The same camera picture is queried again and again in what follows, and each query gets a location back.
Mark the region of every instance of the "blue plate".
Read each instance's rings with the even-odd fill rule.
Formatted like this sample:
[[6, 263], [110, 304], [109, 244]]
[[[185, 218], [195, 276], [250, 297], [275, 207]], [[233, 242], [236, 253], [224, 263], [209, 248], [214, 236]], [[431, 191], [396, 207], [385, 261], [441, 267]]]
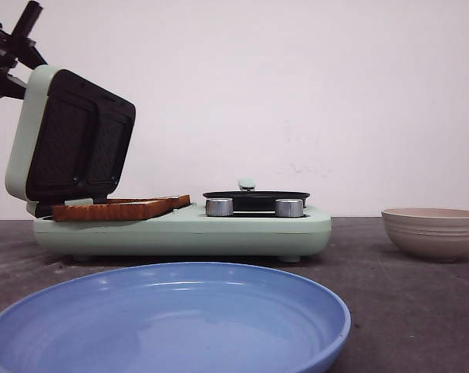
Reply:
[[0, 314], [0, 373], [321, 372], [350, 328], [329, 289], [281, 270], [167, 263], [47, 288]]

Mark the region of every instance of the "beige bowl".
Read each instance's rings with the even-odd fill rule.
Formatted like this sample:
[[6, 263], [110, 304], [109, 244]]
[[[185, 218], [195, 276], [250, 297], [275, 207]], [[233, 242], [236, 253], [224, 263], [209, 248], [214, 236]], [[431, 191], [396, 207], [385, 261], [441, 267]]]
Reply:
[[469, 253], [469, 211], [392, 208], [381, 214], [391, 241], [406, 253], [442, 261]]

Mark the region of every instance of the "silver knob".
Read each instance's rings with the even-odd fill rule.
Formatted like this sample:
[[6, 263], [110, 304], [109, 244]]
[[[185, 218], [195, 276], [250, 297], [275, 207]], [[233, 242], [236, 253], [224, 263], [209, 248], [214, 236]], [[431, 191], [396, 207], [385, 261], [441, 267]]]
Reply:
[[231, 216], [233, 215], [233, 199], [207, 198], [205, 211], [207, 216]]
[[276, 216], [278, 218], [300, 218], [304, 216], [302, 200], [276, 200]]

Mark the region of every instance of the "black pan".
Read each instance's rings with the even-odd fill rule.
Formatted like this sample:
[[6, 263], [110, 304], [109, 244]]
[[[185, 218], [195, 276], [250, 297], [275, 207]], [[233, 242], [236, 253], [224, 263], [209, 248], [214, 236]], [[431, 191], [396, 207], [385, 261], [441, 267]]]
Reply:
[[302, 200], [305, 207], [305, 199], [309, 193], [302, 192], [266, 192], [241, 190], [232, 192], [204, 193], [205, 198], [232, 198], [234, 211], [274, 211], [276, 200], [280, 198]]

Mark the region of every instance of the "gray table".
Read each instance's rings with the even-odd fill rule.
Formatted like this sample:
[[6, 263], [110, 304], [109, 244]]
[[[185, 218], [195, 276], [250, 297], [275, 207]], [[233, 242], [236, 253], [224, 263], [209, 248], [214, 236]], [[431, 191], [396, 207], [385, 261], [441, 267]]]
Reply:
[[215, 260], [300, 274], [349, 306], [352, 329], [332, 373], [469, 372], [469, 256], [430, 263], [399, 253], [379, 218], [335, 218], [328, 248], [300, 263], [263, 257], [102, 257], [73, 263], [34, 241], [30, 221], [0, 221], [0, 311], [85, 274], [148, 263]]

